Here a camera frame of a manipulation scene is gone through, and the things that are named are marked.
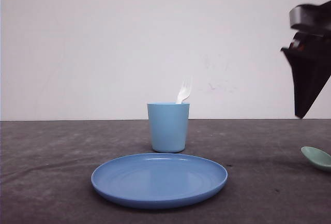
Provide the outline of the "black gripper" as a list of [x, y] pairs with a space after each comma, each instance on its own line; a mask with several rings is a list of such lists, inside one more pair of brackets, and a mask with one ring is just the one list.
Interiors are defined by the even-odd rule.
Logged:
[[297, 32], [281, 51], [292, 69], [295, 116], [303, 118], [330, 77], [330, 37]]

